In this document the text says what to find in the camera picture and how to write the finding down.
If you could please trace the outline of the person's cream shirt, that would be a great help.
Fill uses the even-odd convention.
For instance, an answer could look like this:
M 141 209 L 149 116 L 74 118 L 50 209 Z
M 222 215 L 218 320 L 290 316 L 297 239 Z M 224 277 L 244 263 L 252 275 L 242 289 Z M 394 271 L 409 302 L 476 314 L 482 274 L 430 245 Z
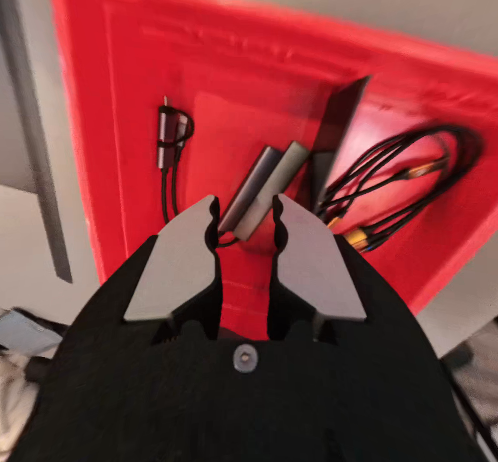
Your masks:
M 1 352 L 1 461 L 7 461 L 33 411 L 37 384 L 26 378 L 28 358 Z

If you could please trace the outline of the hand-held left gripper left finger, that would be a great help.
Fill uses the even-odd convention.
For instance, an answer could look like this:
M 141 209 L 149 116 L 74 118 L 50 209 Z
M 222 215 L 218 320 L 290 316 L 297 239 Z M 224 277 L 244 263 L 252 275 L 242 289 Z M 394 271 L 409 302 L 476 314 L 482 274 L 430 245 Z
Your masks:
M 157 235 L 128 308 L 126 322 L 166 321 L 178 334 L 188 321 L 218 334 L 223 285 L 218 246 L 220 204 L 208 195 Z

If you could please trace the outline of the black cable blue plugs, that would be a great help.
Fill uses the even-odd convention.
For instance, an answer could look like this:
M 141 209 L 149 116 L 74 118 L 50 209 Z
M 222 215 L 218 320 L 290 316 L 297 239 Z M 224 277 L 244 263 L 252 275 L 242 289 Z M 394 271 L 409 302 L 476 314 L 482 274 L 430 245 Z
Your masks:
M 393 175 L 391 179 L 385 181 L 385 183 L 379 184 L 380 187 L 381 185 L 387 185 L 388 182 L 391 183 L 392 181 L 421 178 L 441 170 L 446 173 L 439 177 L 439 181 L 434 184 L 430 191 L 416 201 L 375 223 L 357 227 L 352 234 L 358 234 L 358 240 L 349 240 L 348 242 L 359 252 L 370 252 L 382 246 L 399 230 L 414 220 L 414 218 L 426 209 L 426 207 L 464 178 L 479 160 L 480 153 L 469 154 L 469 157 L 466 156 L 466 154 L 458 154 L 453 163 L 453 167 L 447 173 L 445 170 L 449 158 L 442 157 L 418 167 L 402 170 L 398 174 Z

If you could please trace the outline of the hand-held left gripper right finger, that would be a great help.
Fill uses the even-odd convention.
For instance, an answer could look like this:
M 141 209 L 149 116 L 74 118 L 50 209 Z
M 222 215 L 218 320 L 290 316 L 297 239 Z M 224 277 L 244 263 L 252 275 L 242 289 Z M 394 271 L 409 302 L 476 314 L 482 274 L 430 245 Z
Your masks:
M 314 338 L 331 338 L 332 322 L 365 322 L 366 311 L 333 233 L 289 197 L 272 199 L 276 252 L 269 286 L 268 336 L 285 338 L 298 321 Z

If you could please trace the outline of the grey USB hub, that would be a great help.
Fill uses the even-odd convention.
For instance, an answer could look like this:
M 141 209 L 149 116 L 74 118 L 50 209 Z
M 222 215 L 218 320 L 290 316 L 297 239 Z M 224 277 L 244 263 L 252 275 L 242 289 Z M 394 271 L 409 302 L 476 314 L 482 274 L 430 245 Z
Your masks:
M 197 199 L 189 207 L 208 195 L 217 197 L 220 204 L 219 228 L 221 216 L 229 201 L 265 146 L 256 154 L 251 146 L 243 146 L 238 140 L 232 141 L 227 133 L 205 135 L 204 141 L 203 137 L 195 129 L 191 139 L 194 144 L 204 146 L 193 146 L 188 150 L 187 178 L 192 180 Z M 309 156 L 309 150 L 297 141 L 290 142 L 286 150 L 281 152 L 283 156 L 275 170 L 235 228 L 234 233 L 242 242 L 252 237 L 272 209 L 273 197 L 287 190 Z
M 170 222 L 169 210 L 173 217 L 179 215 L 178 171 L 186 143 L 195 134 L 193 117 L 172 106 L 164 96 L 158 107 L 157 127 L 157 168 L 161 174 L 161 211 L 165 225 Z M 234 231 L 248 207 L 258 196 L 281 160 L 283 153 L 275 147 L 265 146 L 243 178 L 237 191 L 229 201 L 221 216 L 218 228 L 218 248 L 227 248 L 240 242 Z

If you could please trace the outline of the red storage bin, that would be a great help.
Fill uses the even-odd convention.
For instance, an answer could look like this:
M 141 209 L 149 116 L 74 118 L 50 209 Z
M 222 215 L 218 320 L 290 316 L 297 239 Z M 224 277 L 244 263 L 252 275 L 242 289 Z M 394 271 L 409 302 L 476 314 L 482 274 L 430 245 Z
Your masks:
M 497 60 L 246 0 L 51 0 L 96 272 L 104 283 L 163 225 L 158 108 L 189 113 L 181 208 L 225 208 L 265 145 L 312 148 L 333 92 L 370 77 L 331 180 L 376 142 L 472 128 L 476 167 L 366 260 L 413 313 L 497 231 Z

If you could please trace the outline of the black bin divider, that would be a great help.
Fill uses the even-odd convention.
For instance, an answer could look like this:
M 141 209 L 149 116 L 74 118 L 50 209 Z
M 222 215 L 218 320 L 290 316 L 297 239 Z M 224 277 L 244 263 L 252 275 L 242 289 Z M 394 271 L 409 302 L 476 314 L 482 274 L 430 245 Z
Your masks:
M 364 97 L 371 76 L 366 76 L 333 93 L 310 154 L 310 210 L 317 213 L 342 143 Z

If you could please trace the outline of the dark grey flat object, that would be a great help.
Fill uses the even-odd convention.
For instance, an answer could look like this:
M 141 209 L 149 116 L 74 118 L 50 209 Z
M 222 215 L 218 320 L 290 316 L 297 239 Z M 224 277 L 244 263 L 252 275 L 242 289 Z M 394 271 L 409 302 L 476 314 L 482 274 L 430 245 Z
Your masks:
M 13 308 L 1 313 L 1 346 L 23 356 L 33 357 L 59 346 L 63 340 L 59 325 Z

